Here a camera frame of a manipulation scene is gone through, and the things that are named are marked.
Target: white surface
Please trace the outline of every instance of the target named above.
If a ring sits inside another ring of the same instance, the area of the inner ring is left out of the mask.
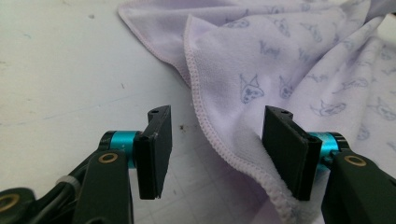
[[[138,200],[130,172],[136,223],[265,223],[276,216],[265,192],[207,143],[187,85],[119,19],[123,1],[0,2],[0,191],[27,187],[43,196],[103,133],[144,130],[151,108],[171,105],[174,148],[163,197]],[[380,32],[396,43],[389,21]]]

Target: stitched hem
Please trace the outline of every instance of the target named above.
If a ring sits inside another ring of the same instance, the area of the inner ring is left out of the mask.
[[[195,114],[198,118],[204,135],[216,152],[234,169],[253,177],[258,183],[261,184],[261,186],[266,190],[270,201],[275,206],[275,209],[283,223],[296,223],[297,217],[293,210],[295,210],[297,206],[296,204],[294,206],[291,204],[295,200],[293,200],[291,196],[284,194],[281,190],[281,187],[275,185],[276,181],[271,175],[264,172],[260,167],[254,165],[253,163],[235,156],[231,150],[228,149],[221,141],[216,130],[212,127],[210,121],[208,120],[200,92],[198,69],[193,57],[192,49],[189,45],[190,25],[191,16],[188,18],[184,34],[184,50],[186,54],[187,66],[191,74],[191,92]]]
[[[137,1],[133,1],[133,2],[126,2],[126,3],[120,4],[118,12],[119,12],[121,19],[125,22],[125,24],[129,27],[129,29],[132,31],[132,33],[137,37],[137,39],[140,42],[142,42],[142,44],[148,49],[148,51],[150,53],[152,53],[159,60],[161,60],[165,63],[169,63],[172,66],[174,66],[176,68],[176,70],[180,73],[181,77],[186,82],[186,84],[191,88],[191,78],[190,78],[189,71],[187,69],[184,69],[182,65],[167,60],[166,57],[162,56],[161,53],[156,51],[155,48],[150,45],[149,41],[147,41],[147,38],[142,33],[140,33],[139,30],[128,20],[126,13],[124,13],[125,8],[136,7],[137,5],[143,4],[146,2],[149,2],[149,0],[137,0]]]

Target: teal metal ring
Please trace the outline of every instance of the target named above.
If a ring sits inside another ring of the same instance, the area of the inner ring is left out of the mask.
[[[123,150],[128,160],[128,167],[134,167],[133,153],[134,153],[134,137],[136,131],[116,131],[113,134],[110,142],[111,149]]]

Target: light purple fabric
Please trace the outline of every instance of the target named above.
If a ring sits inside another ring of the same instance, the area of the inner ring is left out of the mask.
[[[191,87],[205,136],[266,190],[284,223],[320,214],[328,173],[311,201],[291,196],[261,143],[265,105],[288,109],[306,131],[339,132],[396,176],[396,48],[375,30],[394,1],[158,0],[120,15]]]

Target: brass screw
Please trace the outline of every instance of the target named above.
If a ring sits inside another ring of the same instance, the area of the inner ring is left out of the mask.
[[[13,207],[20,200],[19,194],[7,194],[0,197],[0,213],[7,211],[9,208]]]

